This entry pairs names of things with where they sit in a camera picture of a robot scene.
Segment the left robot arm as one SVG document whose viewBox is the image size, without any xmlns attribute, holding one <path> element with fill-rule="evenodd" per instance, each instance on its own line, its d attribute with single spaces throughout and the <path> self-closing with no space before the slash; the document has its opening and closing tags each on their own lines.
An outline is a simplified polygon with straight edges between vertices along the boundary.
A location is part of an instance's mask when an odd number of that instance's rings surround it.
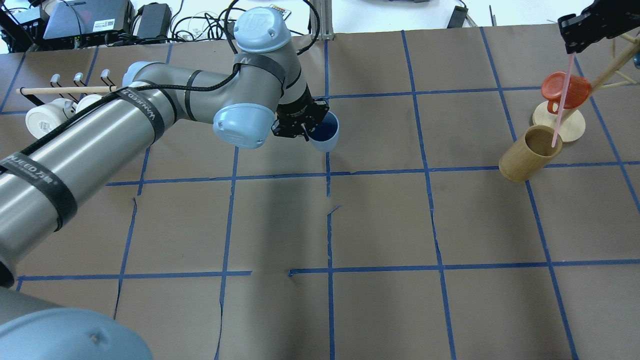
<svg viewBox="0 0 640 360">
<path fill-rule="evenodd" d="M 1 358 L 151 360 L 146 342 L 102 313 L 12 290 L 18 263 L 73 219 L 178 120 L 212 125 L 247 150 L 270 134 L 315 141 L 329 105 L 314 98 L 284 19 L 254 7 L 235 21 L 231 74 L 138 61 L 122 86 L 1 160 Z"/>
</svg>

